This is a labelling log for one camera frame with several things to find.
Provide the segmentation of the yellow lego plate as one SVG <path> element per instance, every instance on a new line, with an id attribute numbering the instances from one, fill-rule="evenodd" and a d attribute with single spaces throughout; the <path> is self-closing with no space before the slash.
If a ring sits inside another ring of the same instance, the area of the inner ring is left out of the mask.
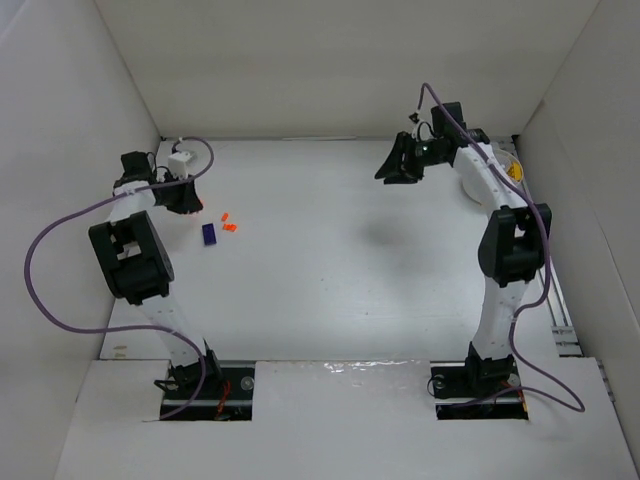
<path id="1" fill-rule="evenodd" d="M 519 163 L 512 162 L 506 168 L 507 175 L 516 183 L 520 184 L 523 181 L 523 169 Z"/>

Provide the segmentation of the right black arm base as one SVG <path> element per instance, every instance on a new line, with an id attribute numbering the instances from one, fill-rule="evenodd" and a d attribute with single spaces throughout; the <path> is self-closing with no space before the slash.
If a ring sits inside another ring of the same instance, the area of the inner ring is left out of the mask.
<path id="1" fill-rule="evenodd" d="M 438 420 L 528 420 L 517 367 L 474 369 L 464 363 L 433 363 L 427 391 Z"/>

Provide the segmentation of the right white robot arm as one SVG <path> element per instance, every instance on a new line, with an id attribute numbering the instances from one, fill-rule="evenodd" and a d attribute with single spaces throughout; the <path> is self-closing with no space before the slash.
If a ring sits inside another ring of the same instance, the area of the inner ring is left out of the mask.
<path id="1" fill-rule="evenodd" d="M 376 172 L 386 185 L 415 184 L 426 168 L 450 165 L 485 209 L 488 223 L 478 247 L 485 279 L 478 329 L 461 366 L 434 367 L 433 394 L 438 399 L 486 397 L 506 386 L 515 373 L 513 325 L 529 284 L 545 264 L 551 210 L 527 205 L 494 154 L 487 135 L 468 129 L 458 102 L 419 112 L 411 131 L 396 135 L 392 149 Z"/>

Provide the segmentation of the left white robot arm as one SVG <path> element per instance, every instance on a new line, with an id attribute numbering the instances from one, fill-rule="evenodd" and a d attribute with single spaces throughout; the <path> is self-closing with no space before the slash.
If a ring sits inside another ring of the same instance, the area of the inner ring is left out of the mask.
<path id="1" fill-rule="evenodd" d="M 149 216 L 156 206 L 179 215 L 200 212 L 195 182 L 171 170 L 159 179 L 144 152 L 125 153 L 121 163 L 123 175 L 114 183 L 113 194 L 132 197 L 117 200 L 108 219 L 88 230 L 106 284 L 114 297 L 137 307 L 151 324 L 170 330 L 163 340 L 171 360 L 170 378 L 158 381 L 158 387 L 190 391 L 201 377 L 220 383 L 224 376 L 218 359 L 190 327 L 171 293 L 174 269 Z"/>

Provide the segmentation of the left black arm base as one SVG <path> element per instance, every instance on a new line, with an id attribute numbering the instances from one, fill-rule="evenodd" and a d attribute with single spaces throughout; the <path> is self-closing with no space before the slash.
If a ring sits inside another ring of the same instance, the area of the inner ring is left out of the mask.
<path id="1" fill-rule="evenodd" d="M 208 377 L 196 399 L 166 421 L 250 421 L 255 387 L 255 362 L 221 363 L 223 380 Z M 180 409 L 191 397 L 196 384 L 181 389 L 172 377 L 155 380 L 162 394 L 160 419 Z"/>

